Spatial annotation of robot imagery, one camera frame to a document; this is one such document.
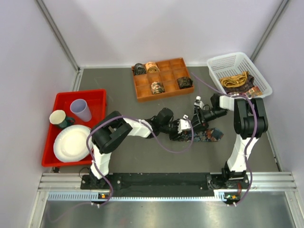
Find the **dark floral necktie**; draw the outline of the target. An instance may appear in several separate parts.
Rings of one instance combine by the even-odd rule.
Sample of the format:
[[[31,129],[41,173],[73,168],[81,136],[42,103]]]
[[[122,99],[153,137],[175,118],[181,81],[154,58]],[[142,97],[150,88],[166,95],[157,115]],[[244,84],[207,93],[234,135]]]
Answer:
[[[200,132],[194,132],[191,130],[184,131],[178,136],[177,141],[179,142],[218,142],[224,136],[223,132],[217,128],[210,128]]]

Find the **orange compartment tray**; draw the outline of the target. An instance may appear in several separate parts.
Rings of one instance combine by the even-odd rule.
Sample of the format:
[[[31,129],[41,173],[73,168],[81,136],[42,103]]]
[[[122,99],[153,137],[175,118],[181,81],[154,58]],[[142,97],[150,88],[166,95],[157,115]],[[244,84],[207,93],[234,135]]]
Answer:
[[[156,62],[159,68],[159,72],[146,73],[144,75],[134,75],[133,80],[138,102],[147,102],[171,96],[185,95],[194,92],[194,84],[191,88],[179,89],[177,79],[187,76],[189,78],[189,72],[185,65],[183,58],[174,58]],[[161,82],[164,86],[165,92],[161,94],[152,94],[151,84],[152,82]]]

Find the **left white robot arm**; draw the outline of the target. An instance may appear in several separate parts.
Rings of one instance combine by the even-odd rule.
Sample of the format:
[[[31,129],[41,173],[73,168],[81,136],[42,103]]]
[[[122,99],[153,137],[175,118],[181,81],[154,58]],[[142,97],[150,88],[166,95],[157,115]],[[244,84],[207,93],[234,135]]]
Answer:
[[[188,116],[184,115],[174,121],[173,111],[169,108],[161,109],[157,115],[149,119],[127,117],[118,111],[110,113],[93,127],[86,140],[92,156],[90,167],[92,184],[97,188],[107,185],[111,154],[127,136],[150,139],[157,138],[159,133],[165,133],[171,140],[178,140],[188,132],[191,133],[190,142],[193,143],[194,129]]]

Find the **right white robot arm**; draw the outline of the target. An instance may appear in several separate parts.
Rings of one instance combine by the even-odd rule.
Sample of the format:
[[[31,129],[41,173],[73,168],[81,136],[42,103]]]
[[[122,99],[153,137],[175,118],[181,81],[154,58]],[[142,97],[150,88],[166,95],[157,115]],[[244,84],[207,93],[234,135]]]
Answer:
[[[268,119],[262,98],[246,99],[242,96],[214,94],[212,106],[205,105],[200,96],[194,102],[194,115],[191,121],[196,142],[217,142],[223,133],[210,128],[209,122],[225,116],[232,111],[236,141],[232,154],[221,169],[220,175],[207,175],[208,186],[220,189],[224,186],[233,188],[248,181],[248,159],[258,139],[268,130]]]

